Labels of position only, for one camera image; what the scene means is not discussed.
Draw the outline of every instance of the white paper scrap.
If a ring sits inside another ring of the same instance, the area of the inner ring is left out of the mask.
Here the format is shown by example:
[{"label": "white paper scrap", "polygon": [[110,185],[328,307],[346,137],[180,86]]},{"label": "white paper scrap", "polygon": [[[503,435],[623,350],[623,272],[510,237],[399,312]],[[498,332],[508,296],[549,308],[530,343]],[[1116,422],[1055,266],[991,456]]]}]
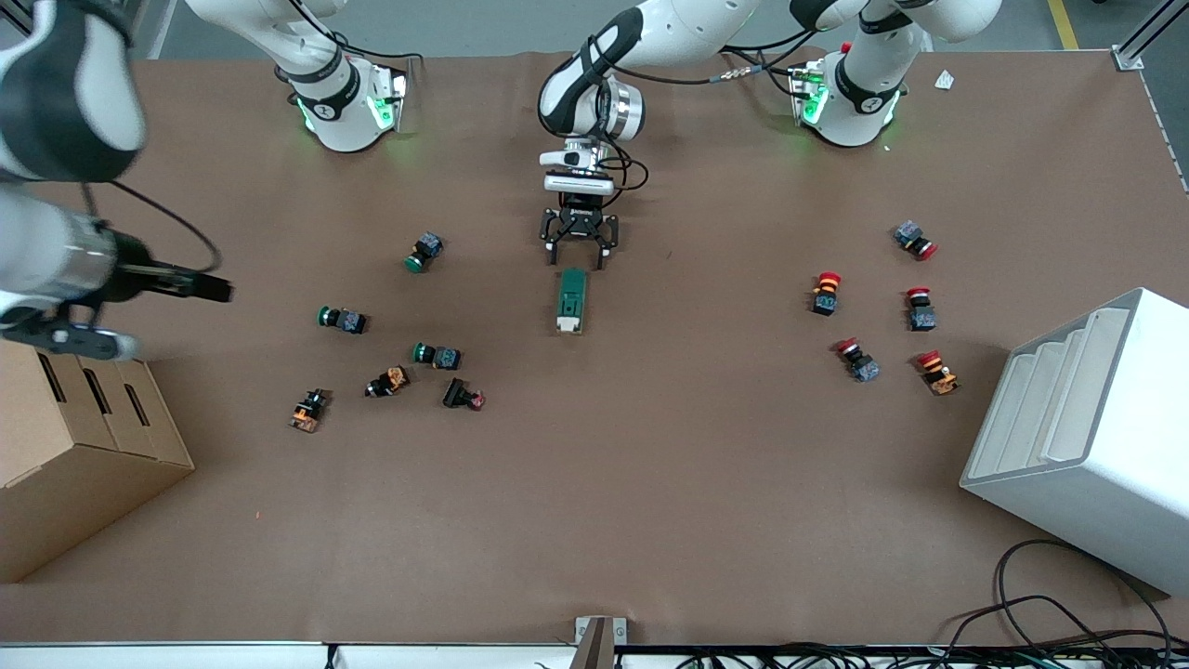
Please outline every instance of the white paper scrap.
[{"label": "white paper scrap", "polygon": [[933,82],[933,87],[940,88],[942,90],[949,90],[954,86],[954,75],[950,70],[942,70],[940,76]]}]

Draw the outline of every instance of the yellow floor line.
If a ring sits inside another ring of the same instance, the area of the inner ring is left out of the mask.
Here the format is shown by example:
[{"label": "yellow floor line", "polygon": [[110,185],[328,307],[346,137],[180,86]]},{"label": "yellow floor line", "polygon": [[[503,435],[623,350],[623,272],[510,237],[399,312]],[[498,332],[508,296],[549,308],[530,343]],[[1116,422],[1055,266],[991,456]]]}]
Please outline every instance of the yellow floor line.
[{"label": "yellow floor line", "polygon": [[1074,26],[1069,23],[1069,12],[1065,11],[1065,2],[1063,0],[1049,0],[1049,12],[1052,13],[1052,23],[1057,24],[1061,48],[1077,49],[1077,37],[1074,36]]}]

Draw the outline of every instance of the metal frame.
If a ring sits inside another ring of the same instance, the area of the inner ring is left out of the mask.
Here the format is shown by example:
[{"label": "metal frame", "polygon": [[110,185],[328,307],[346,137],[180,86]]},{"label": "metal frame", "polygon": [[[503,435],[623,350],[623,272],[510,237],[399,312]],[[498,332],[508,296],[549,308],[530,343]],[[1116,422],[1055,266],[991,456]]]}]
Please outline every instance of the metal frame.
[{"label": "metal frame", "polygon": [[1140,53],[1187,8],[1189,8],[1189,0],[1162,0],[1144,20],[1139,21],[1139,25],[1124,39],[1122,44],[1111,46],[1111,57],[1114,58],[1115,68],[1119,71],[1144,69]]}]

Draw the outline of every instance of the white storage box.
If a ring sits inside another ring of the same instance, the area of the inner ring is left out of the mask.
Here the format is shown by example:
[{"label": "white storage box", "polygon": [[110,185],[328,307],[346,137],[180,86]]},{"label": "white storage box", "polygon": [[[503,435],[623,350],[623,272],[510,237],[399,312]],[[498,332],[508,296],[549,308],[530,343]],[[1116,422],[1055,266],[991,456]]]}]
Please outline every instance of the white storage box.
[{"label": "white storage box", "polygon": [[1008,356],[961,486],[1189,597],[1189,309],[1137,288]]}]

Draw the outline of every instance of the gray floor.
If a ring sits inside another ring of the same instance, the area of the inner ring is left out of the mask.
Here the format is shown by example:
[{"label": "gray floor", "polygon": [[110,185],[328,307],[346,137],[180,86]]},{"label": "gray floor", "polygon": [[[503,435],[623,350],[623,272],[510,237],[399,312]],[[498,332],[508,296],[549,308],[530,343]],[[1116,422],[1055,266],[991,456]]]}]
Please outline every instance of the gray floor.
[{"label": "gray floor", "polygon": [[[420,51],[426,56],[503,56],[523,51],[571,51],[615,12],[637,0],[353,0],[326,23],[359,46]],[[1083,49],[1120,42],[1158,0],[1063,0]],[[145,0],[138,31],[139,52],[155,42],[147,34],[157,15],[176,5],[169,29],[156,39],[162,58],[263,58],[254,46],[200,20],[184,1]],[[736,44],[780,39],[799,30],[784,0],[768,0],[735,38]],[[833,49],[853,26],[819,34],[811,44]],[[1061,49],[1048,0],[1004,0],[999,17],[982,34],[962,44],[937,42],[945,50]],[[1189,50],[1189,18],[1183,18],[1145,53],[1145,78],[1174,147],[1189,158],[1189,78],[1183,75]]]}]

